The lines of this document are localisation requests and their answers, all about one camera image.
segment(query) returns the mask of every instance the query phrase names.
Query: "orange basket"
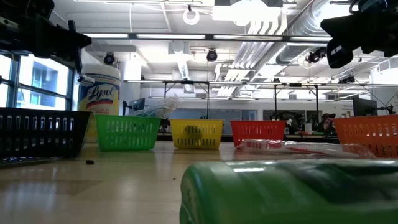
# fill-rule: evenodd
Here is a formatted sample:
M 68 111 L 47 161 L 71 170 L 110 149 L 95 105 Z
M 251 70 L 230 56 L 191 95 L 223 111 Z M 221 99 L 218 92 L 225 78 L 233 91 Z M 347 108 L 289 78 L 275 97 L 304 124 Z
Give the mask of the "orange basket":
M 245 139 L 283 140 L 286 121 L 231 121 L 235 147 Z
M 398 157 L 398 115 L 337 118 L 333 122 L 341 144 L 366 146 L 376 157 Z

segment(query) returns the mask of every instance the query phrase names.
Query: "white lid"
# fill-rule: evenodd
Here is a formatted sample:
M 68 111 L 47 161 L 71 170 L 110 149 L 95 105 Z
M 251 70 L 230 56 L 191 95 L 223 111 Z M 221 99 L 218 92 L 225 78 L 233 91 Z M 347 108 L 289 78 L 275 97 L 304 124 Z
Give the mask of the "white lid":
M 117 68 L 102 64 L 84 64 L 81 74 L 111 75 L 120 78 L 120 71 Z

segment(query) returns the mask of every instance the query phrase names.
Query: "plastic basket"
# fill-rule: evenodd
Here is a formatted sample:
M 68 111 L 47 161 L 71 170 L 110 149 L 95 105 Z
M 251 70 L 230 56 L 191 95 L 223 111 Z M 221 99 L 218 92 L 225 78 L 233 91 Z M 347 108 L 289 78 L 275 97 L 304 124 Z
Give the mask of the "plastic basket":
M 96 115 L 100 151 L 149 150 L 155 147 L 160 118 Z
M 398 115 L 334 119 L 341 144 L 360 144 L 376 157 L 398 157 Z M 357 151 L 345 147 L 345 151 Z
M 170 120 L 174 146 L 181 149 L 218 149 L 223 120 Z
M 235 147 L 245 139 L 283 140 L 286 121 L 231 121 Z
M 90 114 L 0 108 L 0 157 L 76 157 Z

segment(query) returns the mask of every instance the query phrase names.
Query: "plastic bag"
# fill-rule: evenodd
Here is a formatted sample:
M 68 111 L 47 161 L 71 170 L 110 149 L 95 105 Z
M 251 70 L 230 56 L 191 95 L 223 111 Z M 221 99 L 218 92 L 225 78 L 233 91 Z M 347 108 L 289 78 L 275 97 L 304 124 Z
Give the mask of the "plastic bag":
M 177 109 L 177 106 L 181 103 L 181 99 L 174 95 L 164 100 L 158 101 L 156 104 L 148 106 L 143 110 L 135 111 L 130 116 L 145 116 L 145 117 L 156 117 L 156 118 L 168 118 L 170 114 Z
M 366 147 L 359 144 L 328 144 L 260 139 L 244 140 L 238 147 L 243 152 L 264 154 L 292 154 L 317 157 L 375 158 Z

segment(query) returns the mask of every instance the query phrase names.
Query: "green bottle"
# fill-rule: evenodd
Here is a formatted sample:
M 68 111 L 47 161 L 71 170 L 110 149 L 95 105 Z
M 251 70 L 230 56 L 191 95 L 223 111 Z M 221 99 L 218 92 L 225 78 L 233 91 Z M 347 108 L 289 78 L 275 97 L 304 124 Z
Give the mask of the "green bottle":
M 181 224 L 397 224 L 398 161 L 202 162 L 181 193 Z

